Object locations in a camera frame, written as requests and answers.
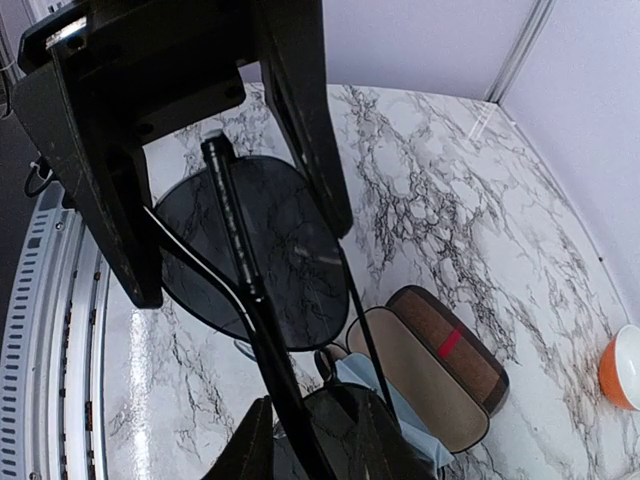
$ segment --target white wall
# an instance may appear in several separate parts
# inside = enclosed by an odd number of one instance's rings
[[[324,0],[329,83],[483,99],[533,0]],[[255,69],[243,72],[258,80]]]
[[[640,321],[640,2],[558,1],[503,106]]]

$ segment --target orange bowl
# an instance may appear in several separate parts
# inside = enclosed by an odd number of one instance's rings
[[[600,388],[611,402],[627,410],[640,410],[640,328],[625,325],[602,354]]]

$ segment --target metal rail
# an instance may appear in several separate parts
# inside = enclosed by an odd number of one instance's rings
[[[0,478],[106,479],[103,350],[109,269],[52,184],[34,210],[0,359]]]

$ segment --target light blue cloth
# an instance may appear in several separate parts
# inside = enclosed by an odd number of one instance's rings
[[[361,353],[352,353],[343,360],[336,362],[338,378],[344,383],[355,383],[369,387],[382,397],[380,383],[375,369],[369,358]],[[391,400],[400,422],[400,429],[404,439],[414,448],[418,457],[432,461],[435,470],[453,461],[453,455],[436,437],[431,435],[429,429],[413,411],[411,405],[404,399],[391,383],[388,383],[391,392]]]

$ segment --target white marble pattern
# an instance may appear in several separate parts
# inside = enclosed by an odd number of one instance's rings
[[[488,436],[448,478],[613,479],[640,469],[640,414],[614,409],[597,382],[624,310],[566,198],[506,116],[422,93],[329,93],[355,218],[343,245],[365,307],[422,285],[511,379]],[[239,154],[290,159],[261,87],[247,94],[146,148],[154,199],[202,166],[200,141],[214,128]],[[105,357],[112,479],[199,478],[264,395],[231,339],[170,301],[135,310],[115,280]],[[296,359],[304,388],[316,388],[310,355]]]

